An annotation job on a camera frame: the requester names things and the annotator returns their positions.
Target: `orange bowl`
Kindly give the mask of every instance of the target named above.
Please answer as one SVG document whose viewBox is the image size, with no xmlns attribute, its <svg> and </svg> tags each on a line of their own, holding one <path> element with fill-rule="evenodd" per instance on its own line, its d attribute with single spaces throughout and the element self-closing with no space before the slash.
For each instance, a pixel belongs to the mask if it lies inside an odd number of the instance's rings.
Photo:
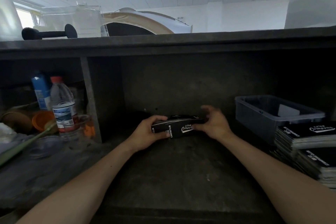
<svg viewBox="0 0 336 224">
<path fill-rule="evenodd" d="M 44 126 L 47 124 L 47 122 L 54 119 L 55 116 L 52 111 L 39 111 L 35 113 L 31 122 L 34 128 L 36 128 L 40 132 L 43 132 Z"/>
</svg>

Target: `person's right hand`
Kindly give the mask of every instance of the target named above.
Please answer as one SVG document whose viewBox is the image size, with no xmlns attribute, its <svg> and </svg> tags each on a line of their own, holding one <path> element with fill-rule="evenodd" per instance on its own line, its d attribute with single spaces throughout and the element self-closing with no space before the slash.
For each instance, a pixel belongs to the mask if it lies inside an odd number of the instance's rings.
<svg viewBox="0 0 336 224">
<path fill-rule="evenodd" d="M 217 141 L 224 140 L 233 135 L 228 121 L 219 109 L 211 105 L 202 105 L 201 108 L 208 112 L 207 117 L 209 120 L 204 124 L 193 124 L 193 129 L 203 131 Z"/>
</svg>

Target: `stack of booklets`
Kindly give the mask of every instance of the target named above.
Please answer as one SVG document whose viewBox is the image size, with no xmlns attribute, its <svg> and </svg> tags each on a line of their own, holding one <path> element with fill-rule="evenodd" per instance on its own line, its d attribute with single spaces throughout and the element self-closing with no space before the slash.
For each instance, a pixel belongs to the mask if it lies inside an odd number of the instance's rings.
<svg viewBox="0 0 336 224">
<path fill-rule="evenodd" d="M 294 160 L 299 149 L 336 147 L 336 121 L 289 124 L 275 131 L 277 154 Z"/>
<path fill-rule="evenodd" d="M 294 166 L 328 188 L 336 190 L 336 147 L 298 150 Z"/>
</svg>

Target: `storage box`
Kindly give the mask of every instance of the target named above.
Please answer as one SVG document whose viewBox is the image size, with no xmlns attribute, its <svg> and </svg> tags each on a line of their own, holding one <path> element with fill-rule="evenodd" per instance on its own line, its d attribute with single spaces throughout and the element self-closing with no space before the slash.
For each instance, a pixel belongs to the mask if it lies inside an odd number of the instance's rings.
<svg viewBox="0 0 336 224">
<path fill-rule="evenodd" d="M 274 133 L 285 124 L 319 122 L 325 113 L 271 95 L 236 97 L 236 120 L 268 144 L 274 145 Z"/>
<path fill-rule="evenodd" d="M 192 124 L 204 123 L 204 119 L 189 115 L 172 115 L 168 120 L 156 122 L 152 125 L 153 133 L 167 131 L 171 138 L 189 136 L 195 131 L 191 128 Z"/>
</svg>

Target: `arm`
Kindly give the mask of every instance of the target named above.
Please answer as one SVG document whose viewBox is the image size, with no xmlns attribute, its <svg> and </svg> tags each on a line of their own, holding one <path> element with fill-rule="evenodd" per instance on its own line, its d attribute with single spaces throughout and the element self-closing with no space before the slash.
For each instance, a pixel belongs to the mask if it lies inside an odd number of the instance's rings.
<svg viewBox="0 0 336 224">
<path fill-rule="evenodd" d="M 151 125 L 155 120 L 166 119 L 165 116 L 155 115 L 143 120 L 126 141 L 37 204 L 17 223 L 89 223 L 110 183 L 132 154 L 147 148 L 154 141 L 170 136 L 166 132 L 153 134 L 151 131 Z"/>
<path fill-rule="evenodd" d="M 234 135 L 219 109 L 193 128 L 223 144 L 253 175 L 286 223 L 336 223 L 336 193 Z"/>
</svg>

